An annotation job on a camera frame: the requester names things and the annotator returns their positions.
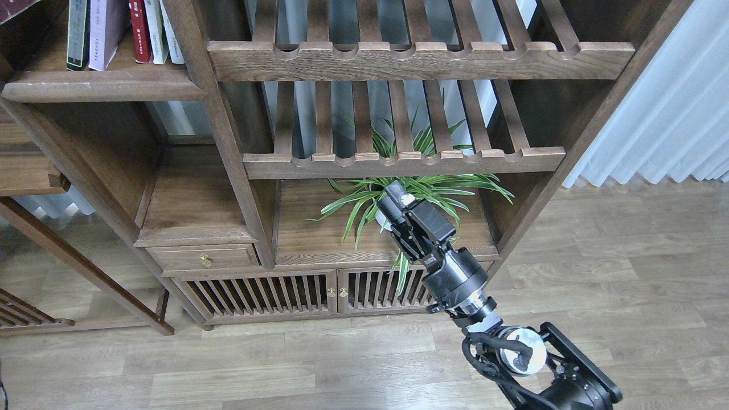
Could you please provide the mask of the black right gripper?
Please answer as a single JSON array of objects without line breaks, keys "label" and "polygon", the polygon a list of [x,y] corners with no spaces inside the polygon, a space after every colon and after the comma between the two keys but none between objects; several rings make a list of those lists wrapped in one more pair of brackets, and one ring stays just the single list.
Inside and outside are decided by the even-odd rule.
[{"label": "black right gripper", "polygon": [[482,293],[488,276],[466,248],[448,241],[455,227],[427,200],[417,200],[395,180],[376,203],[376,221],[391,228],[391,236],[409,260],[419,260],[427,274],[422,284],[435,303],[427,312],[476,313],[489,306]]}]

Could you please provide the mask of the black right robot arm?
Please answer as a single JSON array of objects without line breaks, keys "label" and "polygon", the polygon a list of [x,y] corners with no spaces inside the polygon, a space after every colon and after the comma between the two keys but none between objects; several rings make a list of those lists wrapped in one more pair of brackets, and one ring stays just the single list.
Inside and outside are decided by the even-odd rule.
[{"label": "black right robot arm", "polygon": [[464,333],[461,350],[476,371],[492,380],[515,409],[611,409],[622,392],[597,365],[545,322],[539,330],[504,325],[495,300],[484,295],[489,279],[468,249],[453,249],[454,226],[427,200],[398,181],[384,189],[378,207],[391,236],[411,261],[424,265],[423,285],[434,298],[427,312],[446,312]]}]

